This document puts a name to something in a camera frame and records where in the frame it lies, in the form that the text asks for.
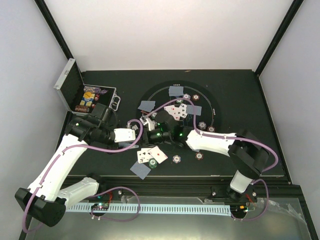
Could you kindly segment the blue playing card deck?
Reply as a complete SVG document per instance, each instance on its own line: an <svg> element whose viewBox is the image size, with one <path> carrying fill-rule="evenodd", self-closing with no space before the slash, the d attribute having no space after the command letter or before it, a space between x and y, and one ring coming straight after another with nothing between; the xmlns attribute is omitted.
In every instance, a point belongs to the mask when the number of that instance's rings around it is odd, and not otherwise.
<svg viewBox="0 0 320 240"><path fill-rule="evenodd" d="M129 143L129 142L119 142L118 143L118 147L119 148L127 148L127 147L129 147L130 149L136 149L136 148L139 148L139 146L138 145L132 145L131 143Z"/></svg>

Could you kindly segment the blue white poker chip stack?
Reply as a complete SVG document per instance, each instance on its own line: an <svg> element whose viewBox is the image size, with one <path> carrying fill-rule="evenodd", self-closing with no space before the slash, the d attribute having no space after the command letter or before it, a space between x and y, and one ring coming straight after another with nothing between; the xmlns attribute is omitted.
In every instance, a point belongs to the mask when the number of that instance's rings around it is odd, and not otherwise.
<svg viewBox="0 0 320 240"><path fill-rule="evenodd" d="M181 162L181 157L179 155L174 155L172 157L172 161L176 164L180 163Z"/></svg>

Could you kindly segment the blue chips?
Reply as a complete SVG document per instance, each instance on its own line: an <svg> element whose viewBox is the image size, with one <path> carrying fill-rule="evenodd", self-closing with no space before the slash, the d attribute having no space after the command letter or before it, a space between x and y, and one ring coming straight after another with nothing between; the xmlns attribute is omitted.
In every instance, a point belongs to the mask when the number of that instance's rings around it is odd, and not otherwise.
<svg viewBox="0 0 320 240"><path fill-rule="evenodd" d="M207 128L207 125L205 122L202 121L198 123L198 128L201 130L205 130Z"/></svg>
<svg viewBox="0 0 320 240"><path fill-rule="evenodd" d="M190 99L191 99L191 96L190 96L189 94L187 94L187 93L186 93L186 94L184 94L184 95L183 95L183 98L184 98L184 99L188 99L188 100L190 100Z"/></svg>

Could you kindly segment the blue card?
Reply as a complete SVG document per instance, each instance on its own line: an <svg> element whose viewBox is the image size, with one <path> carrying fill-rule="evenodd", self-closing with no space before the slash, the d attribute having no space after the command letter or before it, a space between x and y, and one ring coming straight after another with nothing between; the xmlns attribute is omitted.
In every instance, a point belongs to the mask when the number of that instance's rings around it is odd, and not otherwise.
<svg viewBox="0 0 320 240"><path fill-rule="evenodd" d="M144 180L148 174L151 172L151 169L143 163L138 163L137 161L132 165L130 171L138 176L141 180Z"/></svg>
<svg viewBox="0 0 320 240"><path fill-rule="evenodd" d="M142 100L138 106L138 110L150 113L155 108L156 102L154 100Z"/></svg>
<svg viewBox="0 0 320 240"><path fill-rule="evenodd" d="M170 97L181 97L184 95L183 86L170 86L168 89L168 95Z"/></svg>
<svg viewBox="0 0 320 240"><path fill-rule="evenodd" d="M188 104L187 108L186 108L186 113L189 115L201 116L202 115L202 107L198 106L198 105L192 106L192 105Z"/></svg>

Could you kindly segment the orange black poker chip stack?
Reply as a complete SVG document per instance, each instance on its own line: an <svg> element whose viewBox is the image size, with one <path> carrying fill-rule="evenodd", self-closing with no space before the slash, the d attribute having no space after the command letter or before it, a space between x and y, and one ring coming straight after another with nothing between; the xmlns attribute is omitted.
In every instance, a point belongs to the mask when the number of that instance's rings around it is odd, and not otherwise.
<svg viewBox="0 0 320 240"><path fill-rule="evenodd" d="M203 155L201 152L197 152L197 153L195 154L195 158L196 158L197 160L202 160L203 157L204 157L204 155Z"/></svg>

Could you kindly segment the orange chips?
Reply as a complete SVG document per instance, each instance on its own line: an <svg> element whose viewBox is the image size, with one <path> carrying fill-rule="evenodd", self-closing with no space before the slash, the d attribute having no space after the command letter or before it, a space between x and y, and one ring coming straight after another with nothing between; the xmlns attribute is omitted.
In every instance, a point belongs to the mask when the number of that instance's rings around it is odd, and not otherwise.
<svg viewBox="0 0 320 240"><path fill-rule="evenodd" d="M198 95L198 94L194 94L193 96L192 96L192 100L193 101L198 101L200 99L200 96Z"/></svg>
<svg viewBox="0 0 320 240"><path fill-rule="evenodd" d="M209 127L207 128L207 131L208 131L208 132L211 132L211 133L214 133L214 132L216 131L216 129L215 129L213 126L209 126Z"/></svg>

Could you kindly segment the green poker chip stack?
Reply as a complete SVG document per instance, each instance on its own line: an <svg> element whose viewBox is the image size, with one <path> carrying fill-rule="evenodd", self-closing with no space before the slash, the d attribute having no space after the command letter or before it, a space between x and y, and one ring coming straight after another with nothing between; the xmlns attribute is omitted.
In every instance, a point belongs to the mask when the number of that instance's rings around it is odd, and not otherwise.
<svg viewBox="0 0 320 240"><path fill-rule="evenodd" d="M158 165L158 162L155 159L150 159L148 165L151 169L155 169Z"/></svg>

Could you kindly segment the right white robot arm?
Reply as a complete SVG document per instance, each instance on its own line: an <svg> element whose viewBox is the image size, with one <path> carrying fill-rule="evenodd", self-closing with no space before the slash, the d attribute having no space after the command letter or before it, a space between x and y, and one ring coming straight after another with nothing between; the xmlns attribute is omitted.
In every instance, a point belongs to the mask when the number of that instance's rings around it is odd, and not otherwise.
<svg viewBox="0 0 320 240"><path fill-rule="evenodd" d="M228 198L240 201L248 186L258 180L267 164L269 153L261 146L255 136L248 131L236 133L216 133L194 129L190 126L178 127L175 130L144 129L140 143L142 146L156 146L169 142L192 151L208 151L231 158L236 172L227 189Z"/></svg>

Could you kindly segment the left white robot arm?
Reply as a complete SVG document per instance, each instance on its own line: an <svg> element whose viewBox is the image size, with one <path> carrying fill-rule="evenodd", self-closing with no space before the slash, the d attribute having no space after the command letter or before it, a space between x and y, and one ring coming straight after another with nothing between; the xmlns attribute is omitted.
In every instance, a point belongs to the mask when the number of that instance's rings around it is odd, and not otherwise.
<svg viewBox="0 0 320 240"><path fill-rule="evenodd" d="M98 104L92 113L72 119L65 129L61 143L40 173L27 187L20 187L14 197L23 210L22 229L29 233L26 220L30 216L48 227L55 226L66 210L78 202L94 197L103 199L108 192L98 176L90 174L67 187L62 185L80 156L88 149L104 153L120 153L120 142L135 140L135 131L109 126L115 111Z"/></svg>

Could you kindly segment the round black poker mat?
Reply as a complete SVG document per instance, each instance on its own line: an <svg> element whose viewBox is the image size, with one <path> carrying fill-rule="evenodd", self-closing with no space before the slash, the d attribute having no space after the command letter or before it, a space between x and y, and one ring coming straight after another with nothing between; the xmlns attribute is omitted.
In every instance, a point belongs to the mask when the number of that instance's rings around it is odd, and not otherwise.
<svg viewBox="0 0 320 240"><path fill-rule="evenodd" d="M221 108L209 90L189 81L157 84L141 98L137 117L147 116L154 129L142 138L145 145L167 144L172 149L188 149L189 134L217 133L222 124Z"/></svg>

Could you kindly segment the brown chip row in case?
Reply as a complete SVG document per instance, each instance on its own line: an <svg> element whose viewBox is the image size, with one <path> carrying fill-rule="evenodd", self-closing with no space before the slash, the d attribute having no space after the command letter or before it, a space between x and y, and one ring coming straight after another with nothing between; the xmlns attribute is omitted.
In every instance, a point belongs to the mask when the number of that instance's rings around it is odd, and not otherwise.
<svg viewBox="0 0 320 240"><path fill-rule="evenodd" d="M89 106L85 106L85 105L76 105L75 106L75 111L78 113L89 113L90 112L90 107Z"/></svg>

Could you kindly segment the yellow blue card box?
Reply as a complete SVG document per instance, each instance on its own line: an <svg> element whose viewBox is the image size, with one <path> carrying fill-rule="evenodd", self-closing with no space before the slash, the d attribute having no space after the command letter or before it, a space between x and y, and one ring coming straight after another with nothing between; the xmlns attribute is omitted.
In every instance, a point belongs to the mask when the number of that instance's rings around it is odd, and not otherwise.
<svg viewBox="0 0 320 240"><path fill-rule="evenodd" d="M82 99L79 103L80 106L86 106L86 107L91 107L93 104L93 101L95 100L95 93L92 92L85 92L82 96Z"/></svg>

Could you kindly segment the aluminium poker case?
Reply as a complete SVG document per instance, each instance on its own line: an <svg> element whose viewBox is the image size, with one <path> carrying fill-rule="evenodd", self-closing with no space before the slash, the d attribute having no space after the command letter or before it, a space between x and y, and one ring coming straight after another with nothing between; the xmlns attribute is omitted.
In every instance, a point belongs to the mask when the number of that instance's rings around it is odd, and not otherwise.
<svg viewBox="0 0 320 240"><path fill-rule="evenodd" d="M106 94L95 94L89 113L75 111L75 107L80 105L80 101L85 93L84 86L100 87L108 90ZM68 59L67 64L54 85L54 89L57 91L66 109L79 116L92 113L97 104L105 105L117 111L121 102L121 98L117 95L117 89L115 87L84 83L83 76L74 58Z"/></svg>

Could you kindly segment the purple chip row in case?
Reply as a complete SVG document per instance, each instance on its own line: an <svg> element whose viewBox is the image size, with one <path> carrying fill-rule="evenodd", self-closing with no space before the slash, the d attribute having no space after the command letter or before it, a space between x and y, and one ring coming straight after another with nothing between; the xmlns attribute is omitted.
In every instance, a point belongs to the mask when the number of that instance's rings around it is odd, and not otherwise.
<svg viewBox="0 0 320 240"><path fill-rule="evenodd" d="M96 87L96 86L84 86L83 91L85 93L89 92L92 94L98 94L98 95L104 95L108 92L107 89L101 88L101 87Z"/></svg>

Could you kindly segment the black aluminium rail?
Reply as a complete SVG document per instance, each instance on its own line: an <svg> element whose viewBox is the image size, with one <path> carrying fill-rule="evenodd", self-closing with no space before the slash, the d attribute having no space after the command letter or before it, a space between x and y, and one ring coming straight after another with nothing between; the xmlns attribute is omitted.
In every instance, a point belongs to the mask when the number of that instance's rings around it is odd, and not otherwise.
<svg viewBox="0 0 320 240"><path fill-rule="evenodd" d="M232 177L218 176L147 176L140 179L132 176L100 176L94 173L86 175L102 185L99 192L113 187L127 187L143 197L199 197L208 198L217 202L230 203L227 195ZM297 198L304 201L302 189L292 184L286 177L263 176L271 198Z"/></svg>

